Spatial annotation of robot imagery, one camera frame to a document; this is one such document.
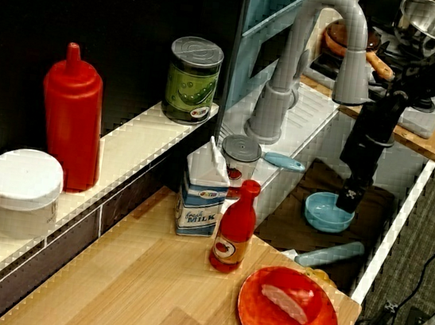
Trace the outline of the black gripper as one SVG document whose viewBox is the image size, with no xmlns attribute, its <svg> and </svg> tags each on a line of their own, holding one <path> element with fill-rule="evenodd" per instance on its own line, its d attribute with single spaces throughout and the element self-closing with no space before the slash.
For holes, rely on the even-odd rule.
<svg viewBox="0 0 435 325">
<path fill-rule="evenodd" d="M 373 183 L 373 175 L 384 149 L 391 148 L 394 137 L 387 142 L 376 141 L 365 133 L 352 130 L 345 142 L 340 160 L 351 170 L 351 178 L 343 182 L 336 206 L 353 213 L 361 203 L 365 192 Z"/>
</svg>

